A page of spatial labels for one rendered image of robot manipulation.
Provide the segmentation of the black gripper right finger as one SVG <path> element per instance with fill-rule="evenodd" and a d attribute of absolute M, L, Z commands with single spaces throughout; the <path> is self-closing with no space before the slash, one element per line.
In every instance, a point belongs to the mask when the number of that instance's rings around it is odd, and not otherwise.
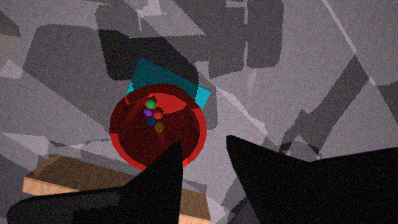
<path fill-rule="evenodd" d="M 233 135 L 226 147 L 261 224 L 327 224 L 339 188 L 398 177 L 398 147 L 312 162 Z"/>

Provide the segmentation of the purple marble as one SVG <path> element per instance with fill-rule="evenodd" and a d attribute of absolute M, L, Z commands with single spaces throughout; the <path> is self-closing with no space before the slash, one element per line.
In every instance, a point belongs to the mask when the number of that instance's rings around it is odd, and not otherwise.
<path fill-rule="evenodd" d="M 149 109 L 149 108 L 145 108 L 143 110 L 142 114 L 143 114 L 144 117 L 149 118 L 149 117 L 152 116 L 153 111 L 151 109 Z"/>

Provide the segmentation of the green marble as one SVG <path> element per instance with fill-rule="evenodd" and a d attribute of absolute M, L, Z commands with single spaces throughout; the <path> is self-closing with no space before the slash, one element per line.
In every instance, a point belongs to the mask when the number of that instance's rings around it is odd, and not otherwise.
<path fill-rule="evenodd" d="M 146 101 L 146 107 L 149 109 L 153 109 L 156 106 L 156 102 L 153 99 L 148 99 Z"/>

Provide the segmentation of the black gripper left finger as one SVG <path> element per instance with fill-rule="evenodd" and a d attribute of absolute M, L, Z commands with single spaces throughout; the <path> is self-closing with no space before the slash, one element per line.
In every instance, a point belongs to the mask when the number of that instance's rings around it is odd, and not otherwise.
<path fill-rule="evenodd" d="M 169 146 L 122 187 L 28 197 L 8 224 L 178 224 L 183 180 L 181 142 Z"/>

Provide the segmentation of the yellow marble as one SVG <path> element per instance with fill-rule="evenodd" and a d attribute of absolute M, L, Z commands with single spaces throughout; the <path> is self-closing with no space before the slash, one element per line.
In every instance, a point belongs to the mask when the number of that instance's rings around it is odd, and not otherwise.
<path fill-rule="evenodd" d="M 163 123 L 158 122 L 155 124 L 154 128 L 157 132 L 161 132 L 164 130 L 164 125 L 163 125 Z"/>

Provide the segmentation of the dark red cup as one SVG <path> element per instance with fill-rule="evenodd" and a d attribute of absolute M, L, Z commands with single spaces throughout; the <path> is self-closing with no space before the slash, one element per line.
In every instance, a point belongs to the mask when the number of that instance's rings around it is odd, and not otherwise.
<path fill-rule="evenodd" d="M 148 126 L 142 112 L 146 101 L 153 99 L 154 113 L 163 117 L 156 120 L 164 125 L 157 132 Z M 144 170 L 174 142 L 180 141 L 183 168 L 196 159 L 207 136 L 206 120 L 201 108 L 183 89 L 172 84 L 153 84 L 129 92 L 116 105 L 109 133 L 117 153 L 132 166 Z"/>

